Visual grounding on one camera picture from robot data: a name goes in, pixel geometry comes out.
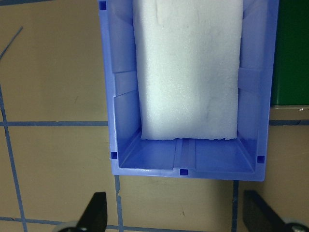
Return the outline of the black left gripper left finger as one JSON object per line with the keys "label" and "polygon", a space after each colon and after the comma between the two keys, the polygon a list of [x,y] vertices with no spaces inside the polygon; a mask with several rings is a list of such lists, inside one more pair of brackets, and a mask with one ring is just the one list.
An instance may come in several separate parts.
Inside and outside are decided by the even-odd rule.
{"label": "black left gripper left finger", "polygon": [[96,192],[77,222],[75,232],[104,232],[107,228],[106,192]]}

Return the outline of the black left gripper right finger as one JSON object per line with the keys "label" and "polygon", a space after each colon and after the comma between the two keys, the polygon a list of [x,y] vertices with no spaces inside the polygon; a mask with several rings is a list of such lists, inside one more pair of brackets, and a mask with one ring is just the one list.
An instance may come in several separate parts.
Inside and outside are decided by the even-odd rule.
{"label": "black left gripper right finger", "polygon": [[283,232],[285,223],[255,190],[243,192],[242,220],[249,232]]}

